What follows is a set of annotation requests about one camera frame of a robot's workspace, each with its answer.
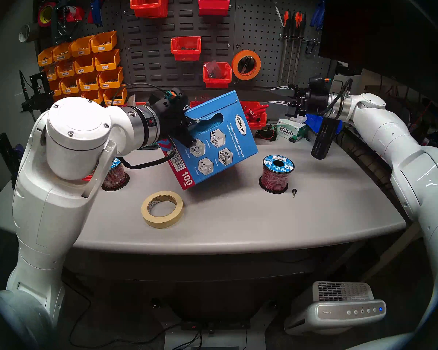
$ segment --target tape roll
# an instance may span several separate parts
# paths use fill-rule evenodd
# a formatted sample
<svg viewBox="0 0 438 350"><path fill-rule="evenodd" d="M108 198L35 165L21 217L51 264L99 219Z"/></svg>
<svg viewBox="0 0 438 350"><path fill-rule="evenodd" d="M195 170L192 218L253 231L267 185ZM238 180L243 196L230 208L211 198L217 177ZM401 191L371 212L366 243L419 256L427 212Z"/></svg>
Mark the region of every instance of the tape roll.
<svg viewBox="0 0 438 350"><path fill-rule="evenodd" d="M153 216L150 211L155 204L159 202L172 202L175 204L175 209L172 213L163 216ZM166 228L176 223L183 214L182 198L175 192L162 191L150 195L146 198L141 206L141 214L147 224L154 228Z"/></svg>
<svg viewBox="0 0 438 350"><path fill-rule="evenodd" d="M255 60L255 65L249 72L240 73L239 62L241 59L243 59L244 57L247 57L247 56L250 56ZM260 69L261 69L261 59L258 56L258 54L254 51L243 50L243 51L240 51L237 55L235 55L233 57L232 70L233 70L234 75L240 80L253 79L256 75L258 75L258 73L260 72Z"/></svg>

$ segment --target cardboard box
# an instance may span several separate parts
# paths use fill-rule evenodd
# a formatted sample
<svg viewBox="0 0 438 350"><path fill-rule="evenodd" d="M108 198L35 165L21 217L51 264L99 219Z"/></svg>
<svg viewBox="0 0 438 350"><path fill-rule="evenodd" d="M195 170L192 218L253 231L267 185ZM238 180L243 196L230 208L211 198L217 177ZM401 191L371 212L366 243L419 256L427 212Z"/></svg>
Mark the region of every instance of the cardboard box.
<svg viewBox="0 0 438 350"><path fill-rule="evenodd" d="M169 160L183 190L256 154L258 148L235 91L209 100L185 112L199 120L188 130L196 144L187 148L176 139L177 154ZM164 155L170 154L168 139L159 141Z"/></svg>
<svg viewBox="0 0 438 350"><path fill-rule="evenodd" d="M277 135L286 138L292 138L295 141L302 139L308 132L308 126L305 123L298 123L289 119L279 119L277 122Z"/></svg>

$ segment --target wall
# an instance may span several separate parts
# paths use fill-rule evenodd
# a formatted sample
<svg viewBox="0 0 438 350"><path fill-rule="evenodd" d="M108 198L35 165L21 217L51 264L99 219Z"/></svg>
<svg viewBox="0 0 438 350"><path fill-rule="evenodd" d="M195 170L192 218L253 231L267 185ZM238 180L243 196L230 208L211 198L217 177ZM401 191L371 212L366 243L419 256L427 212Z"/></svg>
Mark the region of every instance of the wall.
<svg viewBox="0 0 438 350"><path fill-rule="evenodd" d="M29 75L39 72L34 43L18 40L21 26L32 22L32 8L33 0L15 0L0 21L0 133L6 132L12 146L25 146L34 124L28 112L20 112L24 96L18 75L21 70L29 81ZM0 155L0 188L9 180L10 172Z"/></svg>

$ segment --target gray table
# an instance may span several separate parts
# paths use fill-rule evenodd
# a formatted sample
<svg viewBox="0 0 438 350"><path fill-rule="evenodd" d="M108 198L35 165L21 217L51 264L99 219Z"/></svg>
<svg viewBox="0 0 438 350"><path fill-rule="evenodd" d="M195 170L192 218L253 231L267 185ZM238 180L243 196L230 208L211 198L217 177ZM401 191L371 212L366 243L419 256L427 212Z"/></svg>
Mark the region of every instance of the gray table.
<svg viewBox="0 0 438 350"><path fill-rule="evenodd" d="M144 254L218 254L283 251L353 242L403 229L405 221L375 183L337 145L319 161L313 141L257 139L259 153L182 191L167 163L126 171L129 184L100 190L75 247ZM289 190L265 192L258 184L262 160L284 155L295 164ZM135 151L132 163L163 157ZM292 188L297 189L292 198ZM166 229L148 226L141 204L171 190L185 204L182 219ZM0 228L13 231L11 185L0 193Z"/></svg>

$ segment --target black cylinder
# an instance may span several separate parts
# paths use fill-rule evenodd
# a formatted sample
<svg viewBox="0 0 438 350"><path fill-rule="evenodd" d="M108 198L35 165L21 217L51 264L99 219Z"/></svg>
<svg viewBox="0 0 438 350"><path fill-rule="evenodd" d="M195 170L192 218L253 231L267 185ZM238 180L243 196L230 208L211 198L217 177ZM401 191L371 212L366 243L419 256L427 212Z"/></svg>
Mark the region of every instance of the black cylinder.
<svg viewBox="0 0 438 350"><path fill-rule="evenodd" d="M316 159L325 159L328 154L329 147L336 135L339 120L324 118L321 122L318 135L313 144L312 156Z"/></svg>

